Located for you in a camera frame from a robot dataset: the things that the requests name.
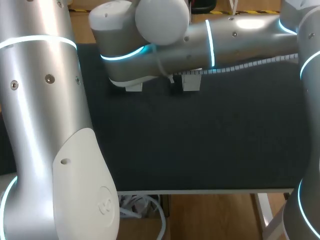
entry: wooden floor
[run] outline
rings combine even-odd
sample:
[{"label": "wooden floor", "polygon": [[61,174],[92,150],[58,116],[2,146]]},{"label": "wooden floor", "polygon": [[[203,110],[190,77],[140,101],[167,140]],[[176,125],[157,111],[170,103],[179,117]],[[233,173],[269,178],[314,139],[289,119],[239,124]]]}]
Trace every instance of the wooden floor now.
[{"label": "wooden floor", "polygon": [[[106,0],[74,0],[72,8],[93,9]],[[280,10],[281,0],[239,0],[238,10]],[[230,11],[229,0],[217,0],[216,11]],[[193,22],[218,18],[192,16]],[[87,13],[71,13],[77,43],[94,43]],[[282,194],[268,195],[275,215],[285,202]],[[249,194],[172,195],[165,240],[260,240],[261,228]],[[155,240],[160,219],[122,219],[118,240]]]}]

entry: white table leg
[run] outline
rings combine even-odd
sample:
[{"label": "white table leg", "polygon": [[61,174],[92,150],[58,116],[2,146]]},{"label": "white table leg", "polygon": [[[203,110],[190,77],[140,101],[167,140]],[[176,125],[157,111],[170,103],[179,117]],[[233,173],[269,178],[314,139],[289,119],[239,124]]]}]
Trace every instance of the white table leg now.
[{"label": "white table leg", "polygon": [[269,198],[267,193],[257,193],[254,195],[259,212],[260,224],[264,230],[273,219]]},{"label": "white table leg", "polygon": [[234,0],[234,5],[232,7],[232,15],[236,14],[237,7],[238,7],[238,0]]},{"label": "white table leg", "polygon": [[284,211],[284,206],[280,209],[280,211],[272,219],[272,221],[269,223],[269,225],[263,230],[263,232],[262,232],[262,239],[263,240],[277,240],[284,233],[283,211]]}]

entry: robotic arm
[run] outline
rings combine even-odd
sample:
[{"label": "robotic arm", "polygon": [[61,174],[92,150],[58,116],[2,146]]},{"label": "robotic arm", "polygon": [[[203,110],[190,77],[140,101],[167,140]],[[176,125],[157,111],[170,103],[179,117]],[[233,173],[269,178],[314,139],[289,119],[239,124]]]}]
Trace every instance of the robotic arm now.
[{"label": "robotic arm", "polygon": [[[117,191],[92,128],[67,5],[0,0],[0,16],[0,101],[18,175],[0,205],[0,239],[116,239]],[[299,52],[312,155],[283,221],[290,240],[320,239],[319,1],[283,0],[280,16],[189,20],[184,0],[115,0],[89,16],[119,87]]]}]

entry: robot logo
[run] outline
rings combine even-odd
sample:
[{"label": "robot logo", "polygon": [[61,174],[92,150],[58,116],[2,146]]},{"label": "robot logo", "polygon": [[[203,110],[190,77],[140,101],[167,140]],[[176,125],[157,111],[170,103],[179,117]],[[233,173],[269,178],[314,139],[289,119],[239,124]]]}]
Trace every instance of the robot logo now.
[{"label": "robot logo", "polygon": [[97,207],[103,216],[103,221],[110,226],[115,218],[115,203],[111,191],[106,186],[99,189]]},{"label": "robot logo", "polygon": [[105,202],[101,202],[99,205],[99,210],[103,215],[106,215],[107,212],[112,210],[112,202],[111,199],[108,198]]}]

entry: black mat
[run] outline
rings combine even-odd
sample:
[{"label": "black mat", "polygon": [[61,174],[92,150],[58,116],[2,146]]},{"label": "black mat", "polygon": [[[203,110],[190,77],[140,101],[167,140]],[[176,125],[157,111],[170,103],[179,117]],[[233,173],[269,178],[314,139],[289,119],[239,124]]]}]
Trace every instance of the black mat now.
[{"label": "black mat", "polygon": [[[90,114],[119,191],[293,188],[309,162],[298,66],[205,76],[200,92],[164,78],[126,93],[94,44],[78,46]],[[0,175],[15,171],[0,121]]]}]

